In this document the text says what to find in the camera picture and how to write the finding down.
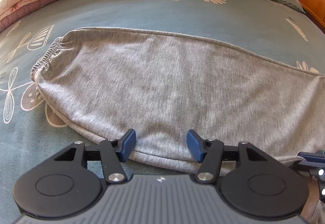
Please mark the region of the grey sweatpants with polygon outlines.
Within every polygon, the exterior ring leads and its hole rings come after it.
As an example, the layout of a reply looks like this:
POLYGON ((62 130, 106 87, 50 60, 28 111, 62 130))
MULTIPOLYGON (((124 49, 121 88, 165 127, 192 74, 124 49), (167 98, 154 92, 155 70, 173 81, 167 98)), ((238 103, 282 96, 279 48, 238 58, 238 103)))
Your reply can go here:
POLYGON ((75 142, 14 185, 21 223, 324 223, 301 217, 291 166, 324 148, 324 75, 229 43, 173 32, 85 27, 54 40, 31 70, 75 142), (108 183, 99 144, 136 145, 108 183), (216 183, 198 183, 187 132, 224 143, 216 183))

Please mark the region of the blue floral bed sheet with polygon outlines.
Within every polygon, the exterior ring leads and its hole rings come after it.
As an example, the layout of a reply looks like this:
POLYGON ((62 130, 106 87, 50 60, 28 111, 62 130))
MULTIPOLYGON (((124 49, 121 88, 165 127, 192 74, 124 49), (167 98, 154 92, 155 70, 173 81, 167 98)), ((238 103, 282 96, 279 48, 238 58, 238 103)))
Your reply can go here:
POLYGON ((83 137, 41 100, 30 70, 53 40, 80 27, 126 27, 213 38, 324 73, 324 33, 270 0, 59 0, 1 33, 1 223, 20 213, 14 182, 83 137))

